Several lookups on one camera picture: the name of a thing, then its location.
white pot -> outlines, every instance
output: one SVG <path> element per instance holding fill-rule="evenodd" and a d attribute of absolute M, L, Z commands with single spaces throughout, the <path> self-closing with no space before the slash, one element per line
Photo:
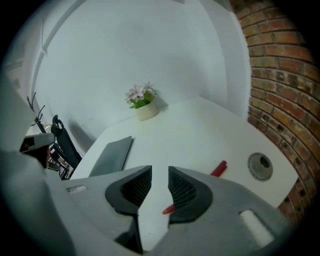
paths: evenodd
<path fill-rule="evenodd" d="M 148 105 L 142 106 L 135 109 L 136 118 L 139 121 L 147 120 L 153 118 L 158 114 L 154 101 L 151 101 Z"/>

white wall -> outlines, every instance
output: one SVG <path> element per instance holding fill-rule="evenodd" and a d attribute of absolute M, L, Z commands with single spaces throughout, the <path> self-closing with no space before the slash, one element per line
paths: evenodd
<path fill-rule="evenodd" d="M 44 4 L 43 8 L 37 10 L 21 26 L 6 52 L 1 67 L 25 102 L 26 108 L 29 108 L 27 97 L 32 98 L 33 95 L 32 79 L 35 76 L 36 63 L 41 52 L 41 23 L 48 6 Z M 40 110 L 37 99 L 34 100 L 33 106 L 36 112 Z"/>
<path fill-rule="evenodd" d="M 227 104 L 225 107 L 247 120 L 251 66 L 247 42 L 228 0 L 200 0 L 216 29 L 225 63 Z"/>
<path fill-rule="evenodd" d="M 92 138 L 134 116 L 124 100 L 134 83 L 151 81 L 159 107 L 198 95 L 227 104 L 220 41 L 198 0 L 85 1 L 47 53 L 35 81 L 46 119 L 58 114 Z"/>

red marker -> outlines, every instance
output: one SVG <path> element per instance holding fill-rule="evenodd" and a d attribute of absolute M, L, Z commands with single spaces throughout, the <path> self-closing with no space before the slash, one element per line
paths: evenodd
<path fill-rule="evenodd" d="M 223 174 L 223 172 L 227 169 L 227 162 L 226 161 L 222 161 L 217 168 L 215 168 L 213 170 L 213 172 L 210 173 L 211 176 L 215 176 L 215 177 L 220 177 L 221 174 Z M 175 206 L 172 204 L 170 205 L 167 209 L 165 209 L 162 214 L 166 215 L 166 214 L 172 214 L 175 212 Z"/>
<path fill-rule="evenodd" d="M 213 170 L 213 172 L 211 172 L 211 176 L 215 176 L 215 177 L 220 177 L 221 174 L 227 169 L 227 162 L 226 161 L 222 161 L 217 168 L 215 168 Z"/>

round metal disc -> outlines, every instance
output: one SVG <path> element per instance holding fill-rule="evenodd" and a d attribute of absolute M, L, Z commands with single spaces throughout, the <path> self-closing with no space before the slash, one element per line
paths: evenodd
<path fill-rule="evenodd" d="M 249 156 L 248 167 L 251 175 L 258 181 L 267 181 L 273 173 L 270 159 L 262 153 L 253 153 Z"/>

table surface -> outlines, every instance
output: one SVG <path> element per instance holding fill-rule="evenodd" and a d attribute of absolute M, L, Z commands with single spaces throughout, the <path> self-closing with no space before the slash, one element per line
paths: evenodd
<path fill-rule="evenodd" d="M 277 207 L 294 186 L 298 175 L 281 151 L 245 120 L 202 97 L 159 109 L 157 116 L 135 117 L 107 128 L 88 150 L 72 179 L 86 178 L 110 142 L 132 136 L 134 141 L 124 169 L 152 166 L 152 186 L 139 209 L 143 249 L 151 250 L 168 230 L 169 215 L 162 211 L 173 201 L 168 190 L 168 166 L 210 174 L 222 161 L 220 178 L 245 186 Z M 258 181 L 248 169 L 248 157 L 265 154 L 273 166 L 268 181 Z"/>

